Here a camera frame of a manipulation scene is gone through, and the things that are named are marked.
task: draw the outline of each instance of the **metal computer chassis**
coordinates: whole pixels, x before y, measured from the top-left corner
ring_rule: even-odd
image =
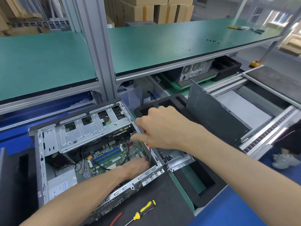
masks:
[[[117,105],[120,105],[126,116],[121,120],[117,119],[112,110],[112,107]],[[112,123],[110,125],[103,126],[102,120],[98,116],[98,113],[104,110],[107,111],[111,118]],[[82,120],[82,118],[87,117],[89,118],[87,120],[91,121],[88,124]],[[129,110],[121,101],[116,100],[105,106],[91,107],[70,114],[67,117],[58,118],[42,125],[32,127],[29,135],[34,136],[36,146],[39,207],[42,207],[49,201],[46,165],[44,160],[45,156],[52,155],[56,152],[69,152],[128,125],[133,125],[135,130],[140,133]],[[83,225],[97,220],[100,216],[109,212],[122,201],[140,190],[143,186],[164,173],[164,161],[161,159],[156,148],[151,149],[151,157],[153,162],[155,162],[155,165],[107,196],[93,214],[85,220]]]

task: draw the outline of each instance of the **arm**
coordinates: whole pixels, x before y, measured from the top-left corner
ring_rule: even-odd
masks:
[[[292,180],[227,145],[171,106],[150,108],[148,116],[137,118],[136,124],[149,135],[137,133],[132,140],[179,149],[200,159],[267,225],[300,225],[301,187]]]
[[[80,225],[120,183],[148,169],[145,159],[133,159],[102,175],[81,182],[61,193],[20,226]]]

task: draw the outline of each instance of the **hand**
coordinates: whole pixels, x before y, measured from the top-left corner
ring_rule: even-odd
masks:
[[[136,124],[149,135],[136,133],[131,140],[145,142],[156,148],[186,152],[189,150],[187,146],[190,140],[200,139],[202,134],[209,133],[203,126],[191,122],[172,106],[150,108],[147,116],[136,119]]]
[[[125,181],[132,180],[138,175],[141,175],[147,169],[149,169],[149,162],[145,158],[134,158],[131,161],[116,167],[122,170],[125,176]]]

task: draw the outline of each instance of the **person's left hand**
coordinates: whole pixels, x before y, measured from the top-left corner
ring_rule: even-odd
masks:
[[[122,169],[125,180],[132,180],[149,168],[149,162],[145,158],[134,158],[117,168]]]

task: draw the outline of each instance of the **blue ram slot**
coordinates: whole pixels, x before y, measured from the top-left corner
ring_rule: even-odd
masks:
[[[103,157],[103,156],[106,156],[106,155],[110,154],[111,152],[116,151],[117,149],[119,149],[119,147],[114,148],[112,151],[109,151],[109,152],[107,152],[107,153],[105,153],[105,154],[102,154],[101,156],[98,156],[97,158],[95,158],[95,159],[93,159],[93,160],[94,160],[94,161],[95,161],[95,160],[98,160],[99,158],[101,158],[101,157]]]
[[[105,157],[104,159],[102,159],[101,161],[98,161],[97,163],[98,163],[98,164],[101,164],[103,161],[105,161],[105,160],[107,160],[107,159],[109,159],[109,158],[111,158],[111,157],[113,157],[113,156],[115,156],[115,155],[118,155],[120,152],[121,152],[121,150],[119,150],[118,152],[115,152],[114,154],[111,154],[111,155]]]

